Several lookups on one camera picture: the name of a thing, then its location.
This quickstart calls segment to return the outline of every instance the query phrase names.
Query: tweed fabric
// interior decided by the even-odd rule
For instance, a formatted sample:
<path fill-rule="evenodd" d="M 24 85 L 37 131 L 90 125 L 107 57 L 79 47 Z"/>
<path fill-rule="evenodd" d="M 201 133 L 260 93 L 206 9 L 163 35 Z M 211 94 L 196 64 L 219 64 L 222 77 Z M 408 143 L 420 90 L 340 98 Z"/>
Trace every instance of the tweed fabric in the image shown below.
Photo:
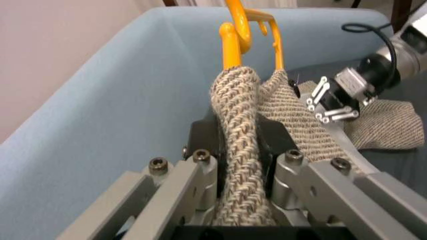
<path fill-rule="evenodd" d="M 260 79 L 249 67 L 223 71 L 210 89 L 227 144 L 227 176 L 214 225 L 268 226 L 275 222 L 258 161 L 256 114 Z"/>
<path fill-rule="evenodd" d="M 249 67 L 223 71 L 211 89 L 212 107 L 220 119 L 227 144 L 227 177 L 214 225 L 274 225 L 261 178 L 256 136 L 257 111 L 279 121 L 310 161 L 348 159 L 288 86 L 284 70 L 260 86 Z"/>

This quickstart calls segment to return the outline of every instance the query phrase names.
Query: white wall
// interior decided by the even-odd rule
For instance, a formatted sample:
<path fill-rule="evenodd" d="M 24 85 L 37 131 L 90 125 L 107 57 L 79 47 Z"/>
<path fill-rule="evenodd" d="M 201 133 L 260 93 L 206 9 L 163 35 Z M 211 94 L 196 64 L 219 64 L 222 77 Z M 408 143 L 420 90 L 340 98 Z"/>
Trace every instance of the white wall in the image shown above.
<path fill-rule="evenodd" d="M 0 143 L 121 28 L 162 0 L 0 0 Z"/>

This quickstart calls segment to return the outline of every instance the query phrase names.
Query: screw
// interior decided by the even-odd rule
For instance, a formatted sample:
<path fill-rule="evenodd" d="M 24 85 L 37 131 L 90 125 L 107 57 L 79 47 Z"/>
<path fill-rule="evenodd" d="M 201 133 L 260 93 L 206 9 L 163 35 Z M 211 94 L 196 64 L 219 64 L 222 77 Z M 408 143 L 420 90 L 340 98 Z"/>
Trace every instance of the screw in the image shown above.
<path fill-rule="evenodd" d="M 291 165 L 301 165 L 301 163 L 303 162 L 303 158 L 304 154 L 297 149 L 287 150 L 284 153 L 284 160 Z"/>
<path fill-rule="evenodd" d="M 185 160 L 187 154 L 187 146 L 182 147 L 182 158 Z"/>
<path fill-rule="evenodd" d="M 211 160 L 211 154 L 208 150 L 197 149 L 192 155 L 193 162 L 198 163 L 200 161 L 209 163 Z"/>
<path fill-rule="evenodd" d="M 350 162 L 341 157 L 332 159 L 330 164 L 345 176 L 348 176 L 352 169 Z"/>
<path fill-rule="evenodd" d="M 324 118 L 321 119 L 321 122 L 323 124 L 328 124 L 329 123 L 329 117 L 325 116 Z"/>
<path fill-rule="evenodd" d="M 155 157 L 149 161 L 149 173 L 156 176 L 161 176 L 168 172 L 168 161 L 164 157 Z"/>

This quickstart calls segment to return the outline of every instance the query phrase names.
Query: metal bracket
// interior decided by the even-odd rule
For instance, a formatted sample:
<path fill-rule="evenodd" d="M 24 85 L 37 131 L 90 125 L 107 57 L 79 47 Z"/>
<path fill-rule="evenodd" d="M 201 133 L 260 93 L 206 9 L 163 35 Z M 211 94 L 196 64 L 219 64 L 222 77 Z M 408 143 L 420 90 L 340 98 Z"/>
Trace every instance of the metal bracket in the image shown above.
<path fill-rule="evenodd" d="M 339 219 L 358 239 L 417 239 L 329 161 L 303 161 L 296 166 L 283 154 L 277 158 L 275 177 L 290 187 L 317 221 Z"/>
<path fill-rule="evenodd" d="M 179 161 L 136 219 L 124 240 L 168 239 L 175 227 L 208 223 L 217 198 L 217 160 Z"/>

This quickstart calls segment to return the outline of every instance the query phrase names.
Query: bolt head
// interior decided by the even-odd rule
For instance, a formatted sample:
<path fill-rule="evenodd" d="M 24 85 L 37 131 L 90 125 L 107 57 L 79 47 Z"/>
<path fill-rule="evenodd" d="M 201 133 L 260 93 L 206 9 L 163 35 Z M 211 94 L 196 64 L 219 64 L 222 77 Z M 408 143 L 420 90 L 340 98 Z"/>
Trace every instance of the bolt head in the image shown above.
<path fill-rule="evenodd" d="M 291 165 L 299 166 L 303 163 L 304 154 L 297 149 L 290 149 L 284 153 L 284 160 Z"/>
<path fill-rule="evenodd" d="M 206 162 L 211 160 L 211 153 L 206 149 L 197 149 L 192 155 L 193 162 Z"/>
<path fill-rule="evenodd" d="M 335 157 L 334 159 L 332 159 L 330 161 L 330 164 L 337 169 L 338 171 L 340 171 L 343 175 L 349 175 L 350 170 L 352 169 L 352 165 L 351 163 L 341 157 Z"/>
<path fill-rule="evenodd" d="M 155 157 L 148 164 L 151 175 L 160 176 L 168 172 L 168 161 L 164 157 Z"/>

